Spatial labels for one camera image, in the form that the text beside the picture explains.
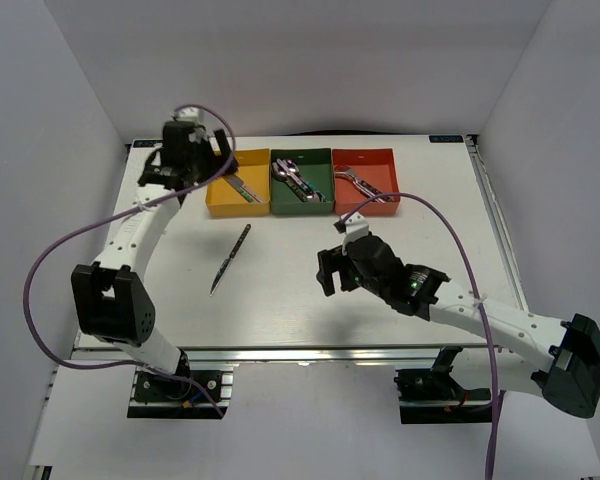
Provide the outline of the teal handled knife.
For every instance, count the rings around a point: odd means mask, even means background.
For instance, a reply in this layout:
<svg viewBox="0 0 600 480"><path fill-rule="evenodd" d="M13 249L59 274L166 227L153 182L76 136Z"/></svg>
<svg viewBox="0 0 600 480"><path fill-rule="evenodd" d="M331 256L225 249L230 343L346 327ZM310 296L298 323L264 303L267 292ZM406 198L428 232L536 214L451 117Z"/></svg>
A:
<svg viewBox="0 0 600 480"><path fill-rule="evenodd" d="M248 203L267 203L262 196L253 190L241 177L236 174L224 176L224 180Z"/></svg>

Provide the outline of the pink handled fork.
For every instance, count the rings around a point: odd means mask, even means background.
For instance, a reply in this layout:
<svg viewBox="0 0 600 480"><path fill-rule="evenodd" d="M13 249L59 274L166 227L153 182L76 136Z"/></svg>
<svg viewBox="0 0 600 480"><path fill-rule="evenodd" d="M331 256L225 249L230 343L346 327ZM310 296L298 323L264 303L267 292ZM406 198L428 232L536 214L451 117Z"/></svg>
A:
<svg viewBox="0 0 600 480"><path fill-rule="evenodd" d="M389 204L389 203L396 202L396 199L393 196L380 191L379 189L377 189L376 187L374 187L372 185L367 185L367 184L359 185L358 189L366 198L371 199L373 202L382 203L382 204Z"/></svg>

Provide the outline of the dark handled fork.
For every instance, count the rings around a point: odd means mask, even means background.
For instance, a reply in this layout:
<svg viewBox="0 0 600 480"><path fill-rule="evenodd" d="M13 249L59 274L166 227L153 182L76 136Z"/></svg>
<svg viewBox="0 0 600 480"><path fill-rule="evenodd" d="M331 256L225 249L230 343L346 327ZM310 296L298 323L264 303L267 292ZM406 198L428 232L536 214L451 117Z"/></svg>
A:
<svg viewBox="0 0 600 480"><path fill-rule="evenodd" d="M339 179L345 179L353 184L354 188L357 189L361 194L367 198L371 198L381 194L381 191L359 177L353 170L335 170L334 176Z"/></svg>

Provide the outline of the dark handled spoon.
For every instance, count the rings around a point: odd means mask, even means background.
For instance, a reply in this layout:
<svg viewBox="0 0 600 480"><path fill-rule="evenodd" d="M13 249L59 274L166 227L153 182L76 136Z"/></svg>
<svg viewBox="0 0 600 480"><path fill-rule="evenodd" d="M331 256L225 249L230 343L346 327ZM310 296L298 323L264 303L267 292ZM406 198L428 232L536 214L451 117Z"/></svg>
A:
<svg viewBox="0 0 600 480"><path fill-rule="evenodd" d="M302 173L297 174L300 180L301 199L307 203L324 203L324 194Z"/></svg>

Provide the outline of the pink handled spoon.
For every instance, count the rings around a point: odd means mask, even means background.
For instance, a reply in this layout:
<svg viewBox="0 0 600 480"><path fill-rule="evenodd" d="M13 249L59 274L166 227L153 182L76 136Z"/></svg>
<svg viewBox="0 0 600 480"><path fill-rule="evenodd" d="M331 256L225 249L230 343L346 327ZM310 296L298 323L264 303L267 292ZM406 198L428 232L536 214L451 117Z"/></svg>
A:
<svg viewBox="0 0 600 480"><path fill-rule="evenodd" d="M306 203L325 201L324 195L302 176L298 165L293 160L276 159L272 169L275 179L287 185L300 201Z"/></svg>

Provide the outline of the teal handled spoon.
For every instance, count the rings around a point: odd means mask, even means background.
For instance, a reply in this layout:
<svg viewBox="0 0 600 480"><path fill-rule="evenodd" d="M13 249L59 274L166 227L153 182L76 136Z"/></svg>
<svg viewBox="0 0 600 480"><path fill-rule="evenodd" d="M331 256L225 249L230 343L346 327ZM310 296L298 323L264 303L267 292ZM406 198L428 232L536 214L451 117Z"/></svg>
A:
<svg viewBox="0 0 600 480"><path fill-rule="evenodd" d="M290 159L276 159L272 163L272 173L274 178L286 184L295 195L301 199L300 180L297 174L300 173L299 167Z"/></svg>

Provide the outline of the dark handled knife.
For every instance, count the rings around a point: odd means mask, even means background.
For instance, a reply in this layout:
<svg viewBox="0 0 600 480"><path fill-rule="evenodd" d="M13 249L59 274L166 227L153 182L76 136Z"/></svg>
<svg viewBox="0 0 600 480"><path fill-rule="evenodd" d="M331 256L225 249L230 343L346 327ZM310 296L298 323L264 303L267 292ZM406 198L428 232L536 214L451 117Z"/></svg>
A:
<svg viewBox="0 0 600 480"><path fill-rule="evenodd" d="M210 287L210 292L209 292L210 297L212 297L214 295L215 291L218 288L219 283L221 282L221 280L224 277L229 266L231 265L231 263L235 259L236 255L238 254L242 244L244 243L244 241L245 241L246 237L248 236L249 232L251 231L251 229L252 229L252 225L250 223L248 223L242 230L236 243L233 245L229 255L223 260L222 264L220 265L220 267L219 267L218 271L216 272L216 275L212 281L212 284Z"/></svg>

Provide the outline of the teal handled fork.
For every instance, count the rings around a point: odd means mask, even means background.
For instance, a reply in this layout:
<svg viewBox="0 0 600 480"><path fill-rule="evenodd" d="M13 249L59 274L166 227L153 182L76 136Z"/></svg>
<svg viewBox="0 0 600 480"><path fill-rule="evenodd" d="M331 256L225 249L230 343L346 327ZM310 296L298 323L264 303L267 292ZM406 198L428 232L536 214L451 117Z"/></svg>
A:
<svg viewBox="0 0 600 480"><path fill-rule="evenodd" d="M337 178L343 178L343 179L347 179L350 181L357 181L359 180L358 175L355 173L354 170L347 168L347 169L335 169L334 170L334 176Z"/></svg>

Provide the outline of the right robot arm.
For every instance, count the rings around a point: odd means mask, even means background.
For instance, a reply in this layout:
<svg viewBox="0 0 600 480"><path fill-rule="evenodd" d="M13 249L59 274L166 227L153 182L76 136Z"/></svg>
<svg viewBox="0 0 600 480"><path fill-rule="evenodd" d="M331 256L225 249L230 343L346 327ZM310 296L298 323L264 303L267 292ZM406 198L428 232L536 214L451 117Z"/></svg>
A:
<svg viewBox="0 0 600 480"><path fill-rule="evenodd" d="M600 329L591 318L535 315L496 300L478 301L445 273L403 263L368 234L317 255L316 279L327 296L363 288L394 311L490 339L511 357L497 361L506 390L544 398L575 417L594 416L600 399Z"/></svg>

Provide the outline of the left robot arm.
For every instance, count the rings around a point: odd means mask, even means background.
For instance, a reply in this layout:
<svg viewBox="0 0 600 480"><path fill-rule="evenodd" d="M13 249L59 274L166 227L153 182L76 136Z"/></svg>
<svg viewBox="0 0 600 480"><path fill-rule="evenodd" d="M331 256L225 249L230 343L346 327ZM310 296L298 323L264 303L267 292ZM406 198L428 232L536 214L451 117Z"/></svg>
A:
<svg viewBox="0 0 600 480"><path fill-rule="evenodd" d="M132 213L123 217L112 241L89 265L78 265L71 286L82 333L124 351L153 369L163 395L180 400L191 389L184 351L157 329L156 309L143 279L164 230L180 211L185 189L211 179L219 169L234 172L224 130L208 133L197 120L164 124L162 144L145 160Z"/></svg>

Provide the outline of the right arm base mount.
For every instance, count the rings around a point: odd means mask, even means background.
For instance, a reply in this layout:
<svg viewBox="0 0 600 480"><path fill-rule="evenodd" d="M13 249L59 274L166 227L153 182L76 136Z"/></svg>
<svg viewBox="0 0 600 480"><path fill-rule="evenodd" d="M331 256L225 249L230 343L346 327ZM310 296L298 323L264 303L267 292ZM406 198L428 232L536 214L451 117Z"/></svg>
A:
<svg viewBox="0 0 600 480"><path fill-rule="evenodd" d="M394 376L402 425L488 424L491 390L465 389L451 377L459 346L444 347L427 368L402 368Z"/></svg>

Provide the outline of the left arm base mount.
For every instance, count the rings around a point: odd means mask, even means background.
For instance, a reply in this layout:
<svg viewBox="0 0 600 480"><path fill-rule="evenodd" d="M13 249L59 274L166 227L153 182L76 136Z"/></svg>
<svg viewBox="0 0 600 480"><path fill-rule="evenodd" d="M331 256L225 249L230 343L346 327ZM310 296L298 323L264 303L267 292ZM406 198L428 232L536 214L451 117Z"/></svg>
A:
<svg viewBox="0 0 600 480"><path fill-rule="evenodd" d="M153 420L220 420L231 398L233 373L222 370L192 370L199 387L172 384L164 377L143 370L134 374L127 417Z"/></svg>

